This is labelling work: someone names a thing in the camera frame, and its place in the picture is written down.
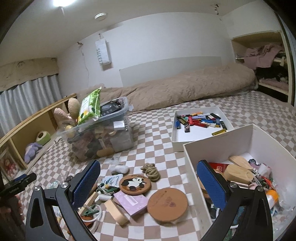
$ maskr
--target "ceiling light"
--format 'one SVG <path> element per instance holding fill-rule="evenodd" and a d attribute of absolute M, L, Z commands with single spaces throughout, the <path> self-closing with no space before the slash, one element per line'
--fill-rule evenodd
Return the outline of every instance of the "ceiling light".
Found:
<path fill-rule="evenodd" d="M 107 14 L 106 14 L 105 12 L 102 12 L 102 13 L 97 14 L 97 15 L 94 17 L 94 19 L 97 19 L 97 20 L 99 20 L 99 21 L 102 21 L 102 20 L 104 20 L 106 17 L 107 17 Z"/>
<path fill-rule="evenodd" d="M 74 3 L 76 0 L 53 0 L 55 7 L 66 7 Z"/>

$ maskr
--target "checkered bedsheet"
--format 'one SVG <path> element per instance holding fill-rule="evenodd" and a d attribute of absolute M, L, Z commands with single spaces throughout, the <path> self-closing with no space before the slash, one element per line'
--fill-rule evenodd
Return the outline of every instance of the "checkered bedsheet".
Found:
<path fill-rule="evenodd" d="M 170 139 L 172 121 L 176 110 L 218 106 L 230 120 L 234 128 L 254 123 L 279 141 L 294 157 L 296 156 L 296 118 L 292 108 L 284 107 L 275 101 L 252 91 L 242 96 L 231 96 L 201 101 L 186 102 L 160 110 L 147 111 L 129 116 L 133 126 L 135 145 L 129 151 L 114 154 L 122 164 L 130 167 L 130 173 L 141 173 L 144 163 L 155 163 L 161 179 L 152 183 L 148 192 L 150 197 L 157 189 L 175 187 L 182 190 L 188 198 L 189 208 L 184 217 L 176 224 L 157 223 L 148 213 L 129 218 L 125 227 L 116 224 L 104 205 L 103 216 L 94 234 L 103 241 L 188 241 L 199 240 L 201 234 L 197 217 L 193 208 L 192 192 L 194 187 L 188 183 L 183 152 L 173 152 Z M 108 170 L 111 158 L 100 158 L 100 178 L 110 175 Z M 80 162 L 68 148 L 58 139 L 32 168 L 37 180 L 21 193 L 24 214 L 27 213 L 30 195 L 34 186 L 48 188 L 51 182 L 62 181 L 69 174 L 80 172 L 87 162 Z M 61 227 L 66 238 L 67 227 L 64 221 Z"/>

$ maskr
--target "clear plastic container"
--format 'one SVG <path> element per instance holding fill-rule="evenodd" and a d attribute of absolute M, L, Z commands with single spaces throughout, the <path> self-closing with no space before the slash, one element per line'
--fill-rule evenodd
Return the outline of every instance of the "clear plastic container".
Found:
<path fill-rule="evenodd" d="M 73 123 L 63 123 L 60 135 L 80 160 L 108 156 L 133 147 L 133 132 L 126 114 L 128 99 L 118 99 L 122 103 L 119 111 L 70 128 L 66 126 Z M 114 127 L 115 121 L 119 121 L 121 127 Z"/>

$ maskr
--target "framed picture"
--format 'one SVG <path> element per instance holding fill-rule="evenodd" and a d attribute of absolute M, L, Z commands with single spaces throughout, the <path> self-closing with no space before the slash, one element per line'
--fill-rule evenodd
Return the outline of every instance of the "framed picture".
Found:
<path fill-rule="evenodd" d="M 9 148 L 6 147 L 0 154 L 0 170 L 2 176 L 5 177 L 8 181 L 15 179 L 19 166 L 16 163 L 15 159 L 9 153 Z"/>

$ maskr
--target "green snack bag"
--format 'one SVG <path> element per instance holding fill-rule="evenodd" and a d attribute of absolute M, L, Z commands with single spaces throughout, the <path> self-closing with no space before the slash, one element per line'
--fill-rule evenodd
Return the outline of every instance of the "green snack bag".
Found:
<path fill-rule="evenodd" d="M 81 103 L 78 116 L 78 124 L 84 123 L 89 119 L 97 120 L 101 116 L 100 92 L 101 88 L 91 92 Z"/>

